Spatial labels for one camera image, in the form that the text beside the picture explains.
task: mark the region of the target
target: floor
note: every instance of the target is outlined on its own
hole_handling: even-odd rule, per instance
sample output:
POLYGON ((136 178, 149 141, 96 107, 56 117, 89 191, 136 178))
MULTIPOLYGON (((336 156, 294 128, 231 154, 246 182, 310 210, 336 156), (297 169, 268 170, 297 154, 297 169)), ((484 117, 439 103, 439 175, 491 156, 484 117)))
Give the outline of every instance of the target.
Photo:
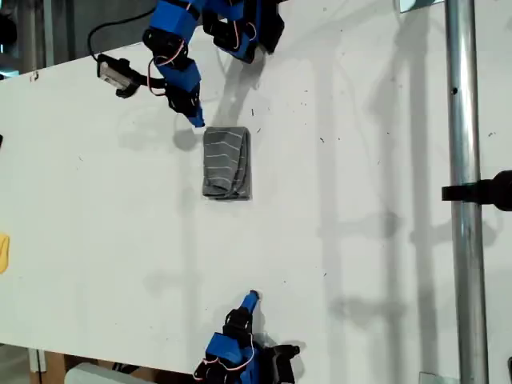
MULTIPOLYGON (((41 376, 31 373, 26 348, 0 344, 0 383, 1 384, 64 384, 66 372, 78 364, 88 362, 112 369, 113 363, 103 360, 81 358, 67 354, 45 352, 46 372, 41 376)), ((141 367, 131 374, 136 378, 156 384, 192 384, 194 380, 188 374, 178 374, 165 370, 141 367)))
POLYGON ((29 355, 25 348, 0 346, 0 383, 30 384, 29 355))
MULTIPOLYGON (((144 14, 157 0, 0 0, 0 13, 14 21, 18 39, 0 46, 0 73, 31 72, 83 58, 87 36, 96 26, 144 14)), ((149 17, 109 26, 94 35, 95 52, 142 40, 149 17)))

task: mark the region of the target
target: black mount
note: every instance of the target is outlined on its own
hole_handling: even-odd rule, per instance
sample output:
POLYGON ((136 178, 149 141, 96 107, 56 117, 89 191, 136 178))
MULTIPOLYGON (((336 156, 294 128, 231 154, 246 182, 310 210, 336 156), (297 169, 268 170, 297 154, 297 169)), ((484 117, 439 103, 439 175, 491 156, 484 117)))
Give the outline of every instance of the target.
POLYGON ((512 170, 504 170, 492 180, 480 180, 462 186, 442 188, 444 202, 494 204, 499 210, 512 211, 512 170))
POLYGON ((291 359, 300 352, 300 347, 292 345, 265 348, 261 356, 261 383, 295 384, 291 359))
POLYGON ((253 315, 243 306, 232 310, 226 316, 222 333, 237 340, 241 348, 250 346, 250 336, 253 333, 253 315))
MULTIPOLYGON (((238 21, 237 29, 241 33, 245 31, 249 36, 254 33, 256 25, 256 14, 260 6, 259 30, 256 31, 258 39, 250 42, 243 57, 237 56, 239 60, 251 64, 254 60, 256 48, 261 46, 267 53, 272 54, 285 29, 285 23, 279 15, 278 4, 285 0, 231 0, 232 4, 244 1, 243 19, 238 21)), ((234 51, 235 33, 231 24, 224 22, 215 12, 204 10, 202 12, 202 28, 206 34, 214 37, 214 44, 228 52, 234 51)))

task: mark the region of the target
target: yellow object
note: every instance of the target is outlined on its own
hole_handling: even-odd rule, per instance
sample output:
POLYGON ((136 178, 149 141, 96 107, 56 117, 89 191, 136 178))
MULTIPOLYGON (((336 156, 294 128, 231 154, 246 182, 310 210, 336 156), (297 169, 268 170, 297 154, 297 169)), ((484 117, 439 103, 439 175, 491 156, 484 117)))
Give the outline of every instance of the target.
POLYGON ((0 234, 0 274, 3 274, 9 265, 9 236, 0 234))

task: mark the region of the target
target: black cable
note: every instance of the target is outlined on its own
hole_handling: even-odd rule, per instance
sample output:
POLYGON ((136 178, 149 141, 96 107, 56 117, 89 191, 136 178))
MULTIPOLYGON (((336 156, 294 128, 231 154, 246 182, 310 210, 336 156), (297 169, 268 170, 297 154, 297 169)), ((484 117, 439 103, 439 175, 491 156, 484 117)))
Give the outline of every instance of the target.
POLYGON ((125 18, 125 19, 119 20, 117 22, 105 22, 105 23, 100 24, 99 26, 96 26, 95 28, 93 28, 92 31, 89 32, 89 35, 87 36, 87 48, 89 48, 89 55, 95 61, 98 61, 96 59, 96 56, 94 56, 95 53, 93 51, 93 44, 92 44, 92 39, 96 32, 98 32, 99 30, 101 30, 103 28, 107 28, 108 26, 119 26, 121 24, 127 24, 128 22, 134 22, 135 20, 139 20, 140 18, 145 18, 146 16, 149 16, 150 14, 152 14, 155 9, 156 9, 156 7, 153 7, 150 10, 148 10, 147 12, 140 14, 139 16, 134 16, 132 18, 125 18))

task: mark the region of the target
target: folded cloth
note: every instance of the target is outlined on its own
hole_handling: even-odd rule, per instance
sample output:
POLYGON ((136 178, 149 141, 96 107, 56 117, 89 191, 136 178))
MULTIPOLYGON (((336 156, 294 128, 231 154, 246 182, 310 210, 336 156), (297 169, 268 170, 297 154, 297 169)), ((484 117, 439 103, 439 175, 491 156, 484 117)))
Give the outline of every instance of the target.
POLYGON ((202 194, 215 200, 250 198, 250 133, 247 128, 208 127, 203 136, 202 194))

